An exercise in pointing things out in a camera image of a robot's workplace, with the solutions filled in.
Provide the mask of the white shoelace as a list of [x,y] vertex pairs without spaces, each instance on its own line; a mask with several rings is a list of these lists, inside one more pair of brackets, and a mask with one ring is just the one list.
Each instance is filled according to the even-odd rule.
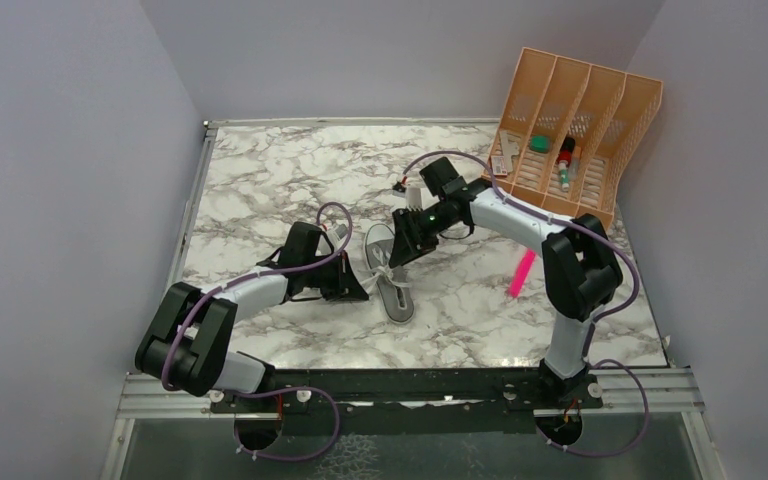
[[402,267],[392,269],[388,266],[391,249],[392,247],[383,243],[375,243],[365,247],[367,269],[364,270],[364,273],[367,274],[367,277],[360,282],[368,293],[372,292],[373,287],[380,287],[380,283],[396,289],[409,289],[411,287]]

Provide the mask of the grey canvas sneaker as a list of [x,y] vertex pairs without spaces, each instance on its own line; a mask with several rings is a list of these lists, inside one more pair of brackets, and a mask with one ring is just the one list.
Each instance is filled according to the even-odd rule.
[[376,290],[388,320],[397,325],[409,323],[415,313],[407,272],[391,267],[394,231],[386,224],[372,225],[364,237],[363,253],[369,278],[362,284],[368,292]]

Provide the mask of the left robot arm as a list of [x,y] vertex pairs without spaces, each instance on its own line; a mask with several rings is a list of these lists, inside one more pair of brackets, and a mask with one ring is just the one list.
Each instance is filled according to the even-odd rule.
[[229,348],[234,326],[285,303],[366,301],[369,295],[340,246],[347,225],[333,230],[297,221],[283,246],[240,281],[199,288],[186,282],[165,293],[135,354],[138,371],[164,379],[174,390],[203,396],[235,391],[258,411],[273,401],[269,363]]

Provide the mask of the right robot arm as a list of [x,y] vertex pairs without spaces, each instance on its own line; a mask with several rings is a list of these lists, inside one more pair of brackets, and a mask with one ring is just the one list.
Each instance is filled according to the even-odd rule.
[[393,211],[389,267],[433,252],[443,233],[457,224],[490,230],[535,253],[555,309],[550,345],[538,366],[537,393],[549,406],[564,405],[587,375],[596,323],[623,282],[622,251],[608,239],[599,218],[555,215],[505,194],[493,179],[466,181],[447,157],[422,168],[420,177],[436,201],[427,208]]

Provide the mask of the pink plastic bar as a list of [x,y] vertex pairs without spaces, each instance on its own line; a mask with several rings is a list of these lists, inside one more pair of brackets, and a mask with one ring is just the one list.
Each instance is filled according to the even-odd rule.
[[517,298],[521,294],[536,258],[537,255],[533,250],[525,251],[508,287],[508,295],[511,298]]

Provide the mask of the grey card pieces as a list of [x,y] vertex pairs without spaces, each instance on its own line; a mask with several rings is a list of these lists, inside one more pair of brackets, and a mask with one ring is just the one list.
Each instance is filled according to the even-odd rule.
[[515,172],[520,143],[521,136],[514,132],[505,129],[497,132],[489,158],[494,176],[508,177]]

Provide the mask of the green round cap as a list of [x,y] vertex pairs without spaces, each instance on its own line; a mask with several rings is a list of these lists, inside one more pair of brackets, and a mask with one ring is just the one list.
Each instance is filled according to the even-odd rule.
[[530,139],[529,149],[541,154],[548,153],[551,149],[551,140],[544,135],[535,135]]

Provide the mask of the white green tube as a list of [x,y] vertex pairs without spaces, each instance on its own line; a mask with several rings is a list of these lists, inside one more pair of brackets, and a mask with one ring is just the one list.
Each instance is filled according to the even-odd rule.
[[570,189],[569,170],[567,163],[558,164],[559,184],[562,192],[568,192]]

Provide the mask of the red black marker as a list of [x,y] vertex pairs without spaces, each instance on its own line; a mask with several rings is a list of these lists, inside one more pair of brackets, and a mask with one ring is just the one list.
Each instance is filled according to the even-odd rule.
[[576,140],[571,136],[566,136],[561,143],[559,153],[556,158],[558,166],[564,165],[568,168],[571,165],[572,156],[576,148]]

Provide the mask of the orange desk organizer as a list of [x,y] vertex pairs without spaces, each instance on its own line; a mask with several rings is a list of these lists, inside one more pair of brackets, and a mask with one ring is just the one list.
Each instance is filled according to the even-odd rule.
[[[502,190],[556,214],[598,217],[610,229],[617,217],[620,180],[662,103],[660,80],[560,56],[522,49],[497,132],[521,136],[515,172],[491,176]],[[544,135],[551,149],[529,149]],[[576,140],[562,192],[556,158],[566,136]]]

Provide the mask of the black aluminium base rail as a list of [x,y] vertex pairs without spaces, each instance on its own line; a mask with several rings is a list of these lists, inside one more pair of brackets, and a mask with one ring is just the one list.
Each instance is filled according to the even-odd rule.
[[235,420],[287,435],[463,431],[531,433],[536,418],[701,413],[705,402],[688,368],[597,370],[558,397],[526,368],[289,369],[264,399],[233,393],[169,392],[148,375],[127,376],[119,420]]

